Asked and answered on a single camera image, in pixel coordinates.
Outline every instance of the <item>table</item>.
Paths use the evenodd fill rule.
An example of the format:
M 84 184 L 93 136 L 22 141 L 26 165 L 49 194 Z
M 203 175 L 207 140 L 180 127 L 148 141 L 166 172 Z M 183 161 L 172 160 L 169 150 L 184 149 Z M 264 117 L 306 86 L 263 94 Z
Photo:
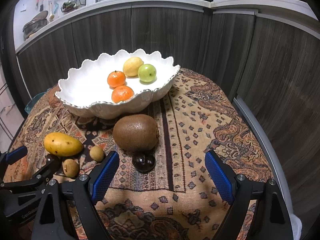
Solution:
M 50 132 L 67 133 L 84 144 L 84 151 L 74 156 L 80 174 L 96 165 L 89 155 L 92 146 L 102 147 L 106 154 L 117 151 L 119 169 L 96 206 L 114 239 L 211 239 L 229 206 L 205 168 L 204 153 L 210 149 L 236 173 L 263 182 L 273 177 L 255 136 L 222 90 L 191 70 L 181 69 L 169 93 L 142 111 L 157 121 L 160 133 L 155 169 L 145 175 L 135 170 L 130 153 L 112 138 L 118 118 L 77 117 L 55 97 L 58 89 L 49 90 L 32 109 L 12 146 L 27 146 L 28 155 L 8 168 L 4 180 L 29 179 L 45 164 L 43 140 Z M 71 180 L 62 169 L 54 178 Z M 86 239 L 76 209 L 70 206 L 79 239 Z M 254 207 L 252 202 L 238 239 L 245 239 Z

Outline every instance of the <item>scalloped bowl rim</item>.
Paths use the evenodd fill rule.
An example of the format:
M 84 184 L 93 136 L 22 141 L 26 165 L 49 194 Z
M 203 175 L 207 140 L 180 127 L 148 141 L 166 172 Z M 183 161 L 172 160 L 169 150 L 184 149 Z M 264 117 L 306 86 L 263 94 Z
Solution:
M 74 70 L 76 70 L 76 71 L 79 71 L 79 70 L 83 67 L 83 64 L 84 64 L 85 62 L 88 62 L 88 61 L 89 61 L 89 62 L 96 62 L 96 61 L 98 61 L 98 60 L 100 59 L 100 57 L 101 57 L 102 55 L 104 55 L 104 54 L 107 54 L 107 55 L 109 55 L 109 56 L 115 57 L 115 56 L 116 56 L 118 53 L 120 53 L 121 51 L 125 51 L 125 52 L 127 52 L 127 51 L 126 51 L 125 49 L 121 49 L 121 50 L 119 50 L 119 51 L 118 51 L 116 54 L 114 54 L 114 55 L 110 55 L 110 54 L 108 54 L 108 53 L 103 52 L 103 53 L 101 53 L 101 54 L 99 55 L 99 57 L 98 57 L 96 60 L 85 59 L 85 60 L 82 62 L 80 68 L 70 68 L 70 69 L 68 70 L 68 77 L 67 77 L 66 79 L 59 79 L 59 81 L 58 81 L 58 86 L 59 86 L 59 88 L 60 88 L 60 91 L 56 91 L 56 92 L 54 93 L 55 96 L 56 96 L 61 102 L 63 102 L 63 104 L 65 104 L 65 105 L 67 105 L 67 106 L 71 106 L 71 107 L 77 108 L 77 109 L 89 109 L 89 108 L 91 108 L 92 106 L 100 105 L 100 104 L 105 104 L 105 105 L 110 105 L 110 106 L 116 106 L 116 105 L 117 105 L 117 106 L 120 106 L 120 105 L 123 105 L 123 104 L 126 104 L 126 103 L 130 102 L 131 100 L 133 100 L 134 98 L 136 98 L 137 96 L 139 96 L 139 95 L 141 95 L 141 94 L 143 94 L 143 93 L 145 93 L 145 92 L 156 92 L 156 91 L 158 91 L 159 89 L 164 88 L 164 87 L 179 73 L 180 65 L 175 65 L 175 66 L 174 66 L 174 58 L 173 58 L 172 56 L 169 56 L 169 57 L 167 57 L 167 58 L 163 58 L 162 55 L 161 55 L 161 52 L 159 52 L 158 50 L 152 52 L 151 54 L 147 54 L 143 49 L 137 49 L 137 50 L 134 51 L 133 53 L 129 53 L 129 52 L 127 52 L 127 53 L 129 53 L 129 54 L 134 54 L 134 53 L 137 52 L 138 50 L 142 50 L 146 55 L 152 55 L 152 54 L 159 53 L 159 54 L 160 54 L 160 57 L 161 57 L 162 59 L 167 59 L 167 58 L 170 58 L 170 57 L 171 57 L 171 58 L 172 58 L 172 67 L 178 67 L 178 68 L 177 68 L 177 71 L 164 83 L 164 85 L 163 85 L 162 87 L 156 88 L 156 89 L 154 89 L 154 90 L 144 89 L 144 90 L 140 91 L 139 93 L 133 95 L 133 97 L 129 98 L 128 100 L 126 100 L 126 101 L 120 101 L 119 103 L 111 103 L 111 102 L 106 102 L 106 101 L 96 101 L 96 102 L 91 103 L 89 106 L 76 106 L 76 105 L 73 105 L 73 104 L 67 102 L 66 100 L 62 99 L 61 97 L 59 97 L 59 96 L 57 95 L 58 92 L 62 92 L 62 87 L 60 86 L 60 80 L 66 80 L 66 81 L 67 81 L 67 80 L 70 78 L 70 70 L 73 70 L 73 69 L 74 69 Z

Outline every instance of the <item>teal basket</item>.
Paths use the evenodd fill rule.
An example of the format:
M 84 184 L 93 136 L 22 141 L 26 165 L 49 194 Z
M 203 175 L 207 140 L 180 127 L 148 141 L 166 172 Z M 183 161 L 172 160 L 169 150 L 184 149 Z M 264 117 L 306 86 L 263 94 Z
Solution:
M 38 100 L 40 99 L 40 97 L 42 97 L 46 92 L 42 92 L 40 94 L 37 94 L 34 98 L 32 98 L 30 100 L 30 102 L 26 105 L 26 107 L 24 108 L 24 110 L 30 114 L 32 108 L 35 106 L 36 102 L 38 102 Z

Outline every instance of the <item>utensil rack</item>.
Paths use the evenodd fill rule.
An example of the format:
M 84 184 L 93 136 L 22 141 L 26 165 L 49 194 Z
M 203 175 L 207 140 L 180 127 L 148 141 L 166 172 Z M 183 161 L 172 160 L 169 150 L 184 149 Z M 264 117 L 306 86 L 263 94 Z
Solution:
M 61 11 L 64 13 L 71 12 L 75 9 L 85 6 L 87 0 L 69 0 L 66 3 L 63 3 L 63 5 L 61 6 Z

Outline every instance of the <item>metal screw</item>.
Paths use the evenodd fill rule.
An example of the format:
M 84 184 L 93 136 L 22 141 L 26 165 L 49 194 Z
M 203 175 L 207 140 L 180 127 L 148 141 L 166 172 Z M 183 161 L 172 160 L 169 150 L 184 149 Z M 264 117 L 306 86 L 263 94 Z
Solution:
M 275 184 L 277 184 L 277 183 L 276 183 L 276 181 L 275 181 L 274 179 L 269 179 L 268 181 L 269 181 L 269 183 L 270 183 L 271 185 L 275 185 Z
M 245 176 L 244 176 L 243 174 L 238 174 L 238 175 L 237 175 L 237 178 L 238 178 L 239 180 L 245 180 Z
M 87 175 L 87 174 L 82 174 L 82 175 L 79 177 L 79 180 L 85 181 L 87 178 L 88 178 L 88 175 Z
M 55 179 L 52 179 L 49 181 L 49 185 L 50 186 L 53 186 L 54 184 L 56 184 L 56 180 Z

